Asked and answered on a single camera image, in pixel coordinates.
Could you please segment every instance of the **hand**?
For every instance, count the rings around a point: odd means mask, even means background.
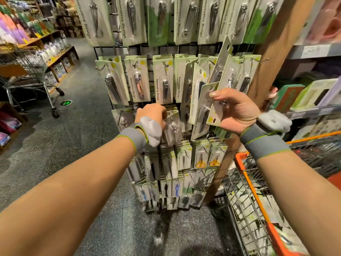
[[[162,128],[165,128],[164,119],[167,117],[167,111],[164,106],[161,106],[157,103],[147,104],[143,108],[139,108],[136,112],[135,123],[140,122],[140,119],[144,116],[150,117],[153,120],[156,120]]]
[[[220,127],[240,135],[245,129],[256,123],[261,111],[251,99],[240,91],[224,88],[210,92],[210,97],[215,101],[228,101],[224,107],[224,115]]]

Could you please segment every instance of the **green floor sign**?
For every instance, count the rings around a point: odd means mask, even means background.
[[[66,101],[63,101],[60,105],[61,105],[61,106],[68,106],[68,105],[70,105],[71,103],[72,103],[72,101],[66,100]]]

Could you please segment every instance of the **gray wrist brace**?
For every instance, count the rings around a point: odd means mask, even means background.
[[[125,128],[117,137],[129,138],[137,153],[141,152],[147,144],[146,137],[135,128]]]
[[[257,123],[241,134],[240,141],[256,161],[267,155],[290,150],[279,135],[269,135],[269,132]]]

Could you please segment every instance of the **wrist-mounted device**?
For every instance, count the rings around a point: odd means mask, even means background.
[[[162,129],[160,124],[150,117],[142,117],[139,123],[134,123],[122,130],[118,137],[127,137],[134,144],[137,153],[141,152],[146,144],[157,147],[160,143]]]
[[[292,121],[282,113],[270,110],[258,116],[257,122],[241,134],[240,141],[255,160],[290,150],[278,134],[287,133],[291,124]]]

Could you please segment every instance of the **speckled floor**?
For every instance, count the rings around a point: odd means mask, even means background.
[[[59,169],[113,139],[118,131],[93,48],[72,39],[81,63],[60,87],[60,118],[50,115],[46,100],[31,112],[28,126],[0,156],[0,210]],[[233,231],[211,209],[145,214],[124,176],[96,218],[76,255],[239,255]]]

